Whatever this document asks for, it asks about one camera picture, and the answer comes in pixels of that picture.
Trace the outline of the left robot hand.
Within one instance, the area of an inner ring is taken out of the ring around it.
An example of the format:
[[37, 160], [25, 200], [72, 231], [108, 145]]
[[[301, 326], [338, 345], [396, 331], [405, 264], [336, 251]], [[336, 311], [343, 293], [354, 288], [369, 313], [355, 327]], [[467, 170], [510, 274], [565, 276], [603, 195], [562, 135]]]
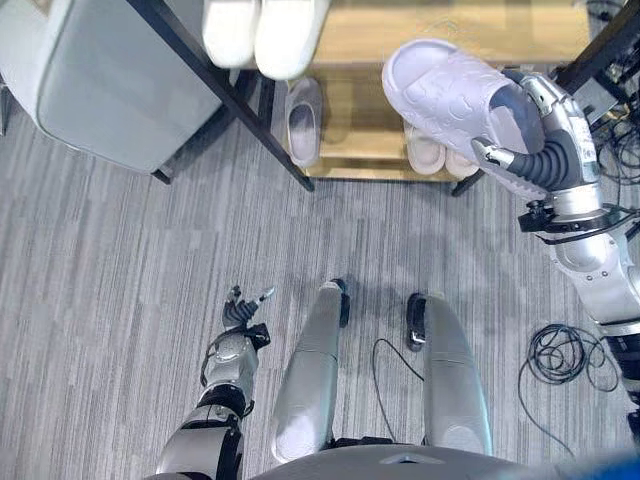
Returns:
[[222, 324], [226, 330], [238, 327], [246, 327], [254, 317], [260, 305], [269, 299], [275, 292], [271, 286], [261, 292], [256, 298], [246, 300], [242, 296], [239, 285], [234, 285], [225, 300], [222, 312]]

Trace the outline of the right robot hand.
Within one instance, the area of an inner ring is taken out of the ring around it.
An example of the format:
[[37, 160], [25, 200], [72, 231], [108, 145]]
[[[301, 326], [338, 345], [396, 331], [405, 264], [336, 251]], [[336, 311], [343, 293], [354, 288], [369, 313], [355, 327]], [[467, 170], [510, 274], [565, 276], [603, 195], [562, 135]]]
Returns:
[[506, 71], [535, 106], [543, 142], [527, 153], [500, 146], [487, 136], [470, 141], [479, 165], [512, 193], [542, 200], [563, 191], [586, 192], [597, 186], [599, 171], [587, 119], [574, 98], [540, 73]]

